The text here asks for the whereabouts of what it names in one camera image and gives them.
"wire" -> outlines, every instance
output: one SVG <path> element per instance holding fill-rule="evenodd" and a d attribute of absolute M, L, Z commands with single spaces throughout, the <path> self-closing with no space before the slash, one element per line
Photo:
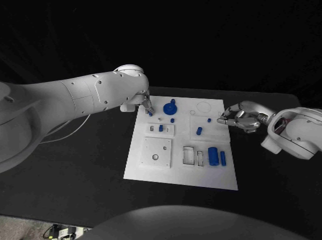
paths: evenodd
<path fill-rule="evenodd" d="M 78 127 L 78 129 L 76 129 L 69 135 L 66 135 L 65 137 L 62 137 L 62 138 L 59 138 L 59 139 L 56 139 L 56 140 L 43 141 L 40 144 L 48 144 L 49 142 L 50 142 L 50 143 L 52 143 L 52 142 L 56 142 L 56 141 L 59 141 L 59 140 L 66 139 L 69 136 L 72 136 L 72 135 L 76 133 L 76 131 L 81 129 L 81 127 L 84 126 L 84 124 L 85 124 L 85 122 L 88 121 L 89 117 L 91 117 L 91 114 L 88 115 L 88 117 L 86 117 L 82 125 Z"/>
<path fill-rule="evenodd" d="M 71 122 L 72 122 L 72 120 L 68 121 L 68 122 L 66 122 L 59 128 L 56 128 L 50 133 L 48 133 L 46 137 L 48 137 L 49 135 L 55 134 Z"/>
<path fill-rule="evenodd" d="M 55 225 L 52 225 L 52 226 L 48 228 L 46 232 L 45 232 L 45 234 L 43 234 L 43 239 L 49 239 L 49 237 L 46 237 L 46 233 L 48 233 L 48 231 L 49 231 L 53 227 L 55 227 Z"/>

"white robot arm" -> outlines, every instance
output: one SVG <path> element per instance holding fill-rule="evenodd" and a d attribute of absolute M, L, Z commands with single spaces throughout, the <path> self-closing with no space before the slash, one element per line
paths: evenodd
<path fill-rule="evenodd" d="M 118 106 L 134 112 L 138 105 L 154 112 L 137 65 L 32 85 L 0 82 L 0 173 L 20 164 L 58 125 Z"/>
<path fill-rule="evenodd" d="M 239 112 L 235 120 L 227 119 L 235 111 Z M 263 105 L 243 101 L 229 107 L 217 122 L 237 126 L 247 133 L 266 124 L 262 146 L 275 154 L 283 149 L 299 159 L 311 159 L 318 150 L 322 151 L 322 112 L 315 109 L 298 107 L 276 113 Z"/>

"circular hole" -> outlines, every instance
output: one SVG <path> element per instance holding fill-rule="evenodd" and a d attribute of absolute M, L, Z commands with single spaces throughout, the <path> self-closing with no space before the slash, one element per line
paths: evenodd
<path fill-rule="evenodd" d="M 4 99 L 7 100 L 7 102 L 14 102 L 14 99 L 10 96 L 6 96 Z"/>

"black table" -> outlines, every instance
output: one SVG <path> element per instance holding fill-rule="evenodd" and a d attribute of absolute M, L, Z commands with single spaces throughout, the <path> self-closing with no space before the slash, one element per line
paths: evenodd
<path fill-rule="evenodd" d="M 243 100 L 275 110 L 299 106 L 294 95 L 154 88 L 161 96 Z M 94 227 L 114 216 L 157 205 L 196 205 L 236 212 L 322 239 L 322 153 L 306 161 L 271 153 L 256 134 L 230 127 L 239 191 L 124 179 L 137 112 L 91 116 L 65 140 L 42 144 L 26 161 L 0 174 L 0 215 Z M 81 125 L 78 119 L 55 135 Z"/>

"black curtain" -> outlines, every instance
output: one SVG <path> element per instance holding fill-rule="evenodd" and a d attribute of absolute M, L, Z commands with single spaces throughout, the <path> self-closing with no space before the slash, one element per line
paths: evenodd
<path fill-rule="evenodd" d="M 0 81 L 122 64 L 153 86 L 289 93 L 322 108 L 322 1 L 0 3 Z"/>

